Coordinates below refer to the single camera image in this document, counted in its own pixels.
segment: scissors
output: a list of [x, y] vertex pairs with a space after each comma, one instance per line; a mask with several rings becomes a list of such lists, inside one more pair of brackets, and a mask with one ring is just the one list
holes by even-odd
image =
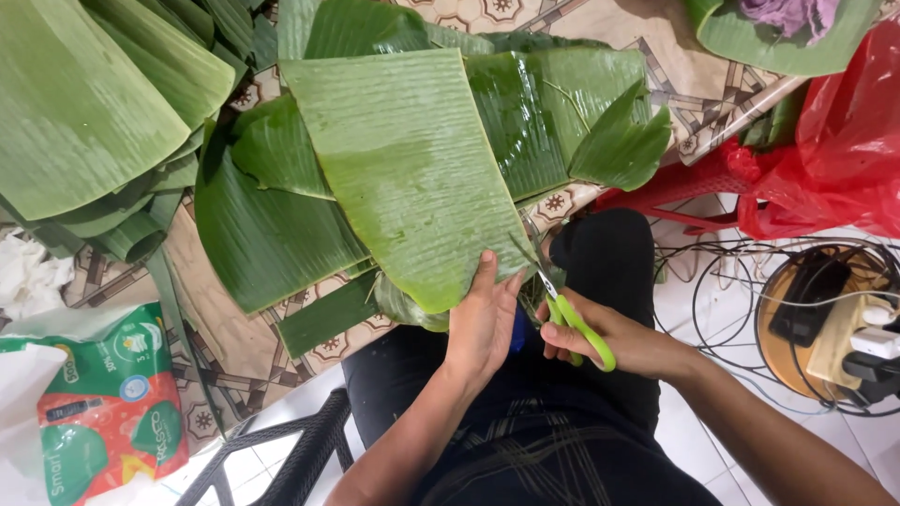
[[[565, 295], [559, 295], [556, 292], [556, 287], [547, 274], [550, 271], [550, 260], [544, 256], [544, 252], [541, 250], [540, 234], [537, 231], [537, 227], [531, 221], [531, 217], [527, 215], [525, 216], [525, 222], [531, 231], [531, 244], [535, 247], [535, 252], [537, 253], [537, 274], [541, 276], [541, 281], [544, 282], [544, 286], [547, 289], [546, 300], [547, 307], [550, 309], [550, 321], [557, 325], [572, 327], [580, 332], [600, 355], [600, 359], [603, 361], [603, 367], [600, 367], [598, 364], [600, 370], [604, 373], [612, 371], [616, 368], [616, 358], [613, 356], [612, 350], [609, 349], [606, 341], [575, 312]], [[570, 351], [570, 354], [571, 362], [574, 366], [578, 367], [583, 363], [584, 360], [580, 354], [574, 351]]]

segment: tissue package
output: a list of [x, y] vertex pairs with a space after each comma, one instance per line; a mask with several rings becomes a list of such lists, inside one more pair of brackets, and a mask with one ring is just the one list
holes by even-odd
[[187, 462], [161, 317], [159, 303], [64, 309], [4, 329], [0, 353], [33, 343], [67, 354], [38, 402], [52, 506], [82, 504], [136, 473], [158, 479]]

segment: plastic chair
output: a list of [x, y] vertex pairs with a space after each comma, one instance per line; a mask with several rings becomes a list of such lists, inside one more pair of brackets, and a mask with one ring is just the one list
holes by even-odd
[[259, 499], [250, 503], [250, 506], [301, 506], [310, 496], [332, 452], [337, 452], [337, 460], [344, 472], [353, 464], [353, 455], [344, 434], [344, 425], [349, 416], [347, 389], [338, 388], [331, 391], [319, 412], [314, 415], [253, 432], [247, 432], [253, 418], [244, 420], [234, 429], [231, 439], [216, 452], [191, 486], [187, 487], [175, 506], [194, 506], [211, 486], [215, 488], [220, 506], [234, 506], [231, 487], [223, 468], [225, 459], [238, 450], [302, 431], [302, 436], [268, 488]]
[[607, 190], [597, 197], [593, 211], [612, 207], [628, 207], [647, 216], [684, 223], [685, 235], [700, 235], [737, 226], [737, 211], [710, 217], [666, 211], [658, 206], [705, 194], [746, 194], [762, 176], [748, 149], [730, 139], [691, 167], [673, 164], [660, 168], [646, 185], [624, 192]]

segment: black pants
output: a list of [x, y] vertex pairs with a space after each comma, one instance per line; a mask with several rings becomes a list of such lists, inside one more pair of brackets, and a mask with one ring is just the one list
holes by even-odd
[[[550, 258], [566, 271], [566, 286], [653, 328], [653, 236], [642, 214], [610, 209], [567, 224]], [[360, 438], [369, 448], [416, 399], [446, 354], [447, 335], [400, 326], [342, 363]], [[589, 360], [575, 367], [543, 357], [535, 332], [506, 362], [466, 412], [461, 426], [495, 416], [498, 405], [526, 398], [542, 384], [569, 384], [601, 395], [651, 434], [659, 416], [656, 380], [624, 371], [603, 373]]]

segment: person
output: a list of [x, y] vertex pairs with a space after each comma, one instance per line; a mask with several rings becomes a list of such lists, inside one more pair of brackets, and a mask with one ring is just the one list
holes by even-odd
[[[695, 348], [653, 329], [653, 237], [639, 213], [573, 221], [549, 243], [562, 294], [608, 343], [545, 323], [509, 352], [523, 273], [481, 255], [449, 335], [399, 326], [343, 362], [365, 453], [326, 504], [718, 504], [653, 439], [673, 386], [776, 504], [894, 504], [849, 458]], [[544, 320], [543, 305], [537, 317]]]

